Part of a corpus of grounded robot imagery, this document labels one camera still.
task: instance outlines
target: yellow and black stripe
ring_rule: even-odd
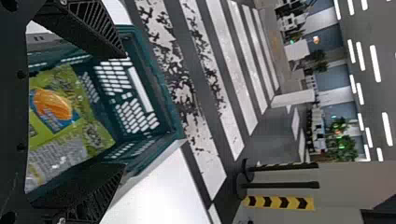
[[[315,211],[313,198],[247,196],[242,203],[255,208]]]

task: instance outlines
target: teal shopping basket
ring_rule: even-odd
[[[103,61],[62,40],[28,53],[31,74],[71,64],[96,118],[116,141],[112,148],[70,168],[35,193],[96,162],[125,163],[129,176],[139,175],[175,140],[184,138],[164,76],[150,59],[140,31],[132,25],[117,27],[128,55],[125,59]]]

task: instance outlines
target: fluorescent light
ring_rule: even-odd
[[[379,64],[378,64],[378,58],[376,56],[376,47],[375,47],[375,45],[370,46],[370,52],[371,52],[372,60],[373,60],[373,69],[374,69],[375,81],[376,82],[381,82],[381,73],[379,71]]]
[[[366,136],[367,136],[367,142],[369,144],[369,148],[372,148],[373,147],[373,138],[371,136],[370,128],[366,128]]]
[[[337,20],[341,20],[341,12],[340,12],[340,6],[338,5],[338,0],[334,0],[334,6],[335,6],[335,14],[337,14]]]
[[[356,83],[355,83],[355,78],[353,75],[349,75],[350,79],[350,86],[352,87],[352,92],[355,94],[356,93]]]
[[[363,91],[361,90],[361,84],[356,83],[356,88],[358,89],[359,102],[361,103],[361,105],[364,105],[364,97],[363,97]]]
[[[379,161],[384,161],[384,155],[382,154],[382,149],[380,147],[376,149],[376,154],[378,155]]]
[[[361,131],[364,132],[363,117],[361,116],[361,113],[358,113],[358,120],[359,120],[359,126],[361,127]]]
[[[382,121],[384,121],[385,136],[387,137],[388,146],[393,147],[392,131],[390,130],[388,113],[382,113]]]
[[[366,161],[371,161],[369,146],[364,145],[364,153],[366,154]]]
[[[358,49],[358,57],[359,57],[359,63],[361,65],[361,71],[365,71],[366,64],[364,63],[363,50],[361,49],[361,42],[356,43],[356,48]]]
[[[353,0],[347,0],[347,6],[349,7],[349,15],[355,15],[355,8],[353,7]]]
[[[353,49],[353,44],[351,39],[348,39],[347,46],[349,48],[350,61],[352,63],[356,63],[355,50]]]
[[[363,9],[363,11],[369,8],[369,5],[367,4],[367,0],[361,0],[361,8]]]

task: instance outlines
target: yellow product package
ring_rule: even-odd
[[[27,191],[115,144],[71,66],[40,72],[29,82]]]

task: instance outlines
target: crosswalk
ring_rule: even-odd
[[[168,7],[175,3],[173,1],[134,1],[140,22],[143,23],[158,64],[166,76],[174,103],[179,109],[189,147],[210,200],[214,200],[227,178],[225,161],[219,154],[220,148],[223,150],[223,147],[228,147],[233,161],[239,158],[245,147],[244,140],[253,134],[260,120],[259,115],[264,114],[270,103],[266,99],[273,99],[279,83],[256,9],[231,0],[178,2],[182,13],[175,18],[168,13]],[[175,35],[175,32],[180,32],[175,29],[180,20],[187,24],[191,34],[189,40],[177,39]],[[211,40],[216,40],[219,48],[213,48]],[[192,72],[195,71],[195,66],[189,67],[191,62],[185,61],[179,44],[181,41],[191,41],[195,46],[195,53],[200,59],[197,66],[204,71],[202,76],[210,87],[222,129],[213,128],[213,118],[208,119],[201,107],[206,104],[206,99],[199,97],[202,94],[197,94],[201,90],[197,89],[191,78],[195,74]],[[219,141],[214,141],[219,130],[224,132],[228,144],[219,146]],[[214,205],[209,213],[212,219],[217,219]]]

